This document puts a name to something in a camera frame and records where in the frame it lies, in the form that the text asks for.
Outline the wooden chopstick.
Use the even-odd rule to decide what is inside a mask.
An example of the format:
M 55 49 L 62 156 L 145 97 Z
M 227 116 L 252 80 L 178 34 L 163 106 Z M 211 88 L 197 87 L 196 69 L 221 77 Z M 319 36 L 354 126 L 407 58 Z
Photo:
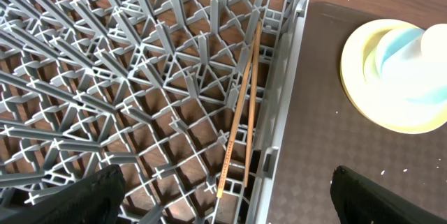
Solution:
M 255 121 L 255 105 L 257 94 L 257 80 L 258 80 L 258 60 L 259 60 L 259 47 L 261 40 L 261 21 L 258 21 L 256 27 L 256 35 L 253 42 L 253 54 L 251 64 L 251 83 L 250 83 L 250 97 L 249 97 L 249 116 L 248 116 L 248 133 L 247 133 L 247 147 L 245 156 L 245 171 L 244 171 L 244 187 L 248 186 L 249 180 L 249 166 L 251 161 L 251 149 L 254 138 L 254 121 Z
M 223 191 L 224 191 L 224 187 L 226 184 L 226 178 L 227 178 L 228 169 L 230 166 L 230 160 L 231 160 L 231 156 L 232 156 L 232 152 L 233 152 L 233 146 L 235 143 L 235 137 L 237 135 L 238 124 L 240 122 L 240 117 L 241 117 L 242 109 L 244 106 L 244 97 L 247 92 L 249 71 L 250 71 L 251 61 L 253 59 L 253 54 L 254 54 L 254 43 L 255 43 L 255 39 L 252 40 L 248 62 L 246 63 L 246 66 L 244 68 L 244 73 L 242 76 L 240 93 L 237 98 L 237 106 L 236 106 L 235 112 L 234 112 L 233 122 L 232 122 L 230 135 L 229 135 L 229 139 L 228 139 L 228 144 L 227 144 L 227 149 L 226 149 L 226 155 L 225 155 L 225 158 L 223 161 L 221 176 L 219 178 L 219 185 L 218 185 L 218 189 L 217 189 L 217 197 L 218 198 L 221 198 L 224 193 Z

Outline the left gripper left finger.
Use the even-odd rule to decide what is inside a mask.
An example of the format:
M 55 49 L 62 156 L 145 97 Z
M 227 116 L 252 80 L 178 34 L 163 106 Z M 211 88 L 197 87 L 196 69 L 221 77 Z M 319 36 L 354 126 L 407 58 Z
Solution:
M 120 166 L 109 165 L 1 222 L 115 223 L 124 199 L 125 183 Z

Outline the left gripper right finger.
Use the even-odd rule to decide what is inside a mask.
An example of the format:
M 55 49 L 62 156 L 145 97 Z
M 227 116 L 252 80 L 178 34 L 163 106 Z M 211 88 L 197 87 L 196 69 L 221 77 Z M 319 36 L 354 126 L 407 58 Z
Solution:
M 344 165 L 333 172 L 330 196 L 341 224 L 446 224 Z

